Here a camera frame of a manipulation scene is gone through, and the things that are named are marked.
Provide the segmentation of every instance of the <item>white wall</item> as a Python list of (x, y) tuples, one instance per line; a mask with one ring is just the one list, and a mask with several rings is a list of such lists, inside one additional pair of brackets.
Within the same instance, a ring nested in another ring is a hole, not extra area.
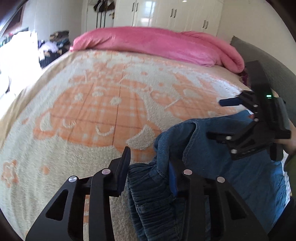
[(296, 43), (265, 0), (225, 0), (217, 37), (230, 42), (233, 35), (269, 53), (296, 74)]
[(24, 9), (22, 27), (38, 32), (47, 40), (55, 31), (69, 30), (70, 40), (81, 35), (83, 0), (29, 0)]

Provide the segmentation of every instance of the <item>pink comforter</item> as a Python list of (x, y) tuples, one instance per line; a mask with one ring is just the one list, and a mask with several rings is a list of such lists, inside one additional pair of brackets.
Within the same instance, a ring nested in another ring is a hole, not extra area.
[(244, 70), (244, 60), (234, 47), (210, 34), (193, 31), (176, 33), (143, 27), (96, 29), (76, 38), (70, 51), (85, 49), (138, 52), (203, 66), (220, 65), (235, 74)]

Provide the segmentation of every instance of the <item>silver screw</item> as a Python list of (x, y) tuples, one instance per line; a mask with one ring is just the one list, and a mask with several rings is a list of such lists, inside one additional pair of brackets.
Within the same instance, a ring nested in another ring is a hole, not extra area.
[(192, 171), (190, 169), (184, 170), (184, 174), (190, 176), (192, 174)]
[(108, 174), (110, 174), (110, 173), (111, 173), (111, 170), (108, 169), (108, 168), (106, 168), (106, 169), (104, 169), (104, 170), (102, 171), (102, 174), (103, 174), (103, 175), (108, 175)]
[(71, 176), (71, 177), (69, 177), (68, 181), (71, 182), (71, 183), (74, 183), (74, 182), (77, 181), (77, 177)]
[(224, 182), (225, 182), (225, 178), (223, 178), (223, 177), (218, 177), (218, 178), (217, 178), (217, 181), (218, 181), (219, 183), (224, 183)]

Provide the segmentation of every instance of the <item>fleece blanket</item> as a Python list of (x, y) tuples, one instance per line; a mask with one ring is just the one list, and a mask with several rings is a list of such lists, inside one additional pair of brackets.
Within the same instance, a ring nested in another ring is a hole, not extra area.
[[(212, 68), (136, 53), (78, 51), (53, 62), (0, 121), (0, 208), (25, 239), (34, 221), (72, 175), (93, 176), (132, 151), (150, 162), (155, 138), (191, 118), (231, 115), (219, 99), (248, 89)], [(115, 240), (137, 240), (127, 193), (110, 199)], [(89, 197), (84, 213), (88, 240)]]
[(131, 51), (202, 66), (220, 65), (238, 74), (244, 60), (230, 44), (210, 34), (176, 33), (161, 28), (118, 27), (87, 32), (74, 40), (70, 51), (97, 49)]

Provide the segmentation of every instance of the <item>blue jeans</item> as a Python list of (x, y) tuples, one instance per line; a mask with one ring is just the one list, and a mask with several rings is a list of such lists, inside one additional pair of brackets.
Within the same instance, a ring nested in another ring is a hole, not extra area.
[[(182, 159), (200, 176), (225, 177), (245, 200), (268, 233), (286, 206), (286, 184), (281, 162), (262, 151), (232, 161), (226, 145), (206, 137), (207, 131), (237, 132), (251, 120), (249, 113), (192, 119), (160, 134), (154, 144), (156, 156), (150, 164), (131, 165), (128, 172), (128, 204), (139, 239), (179, 240), (184, 199), (175, 198), (168, 184), (169, 156)], [(210, 210), (206, 202), (206, 233), (210, 240)]]

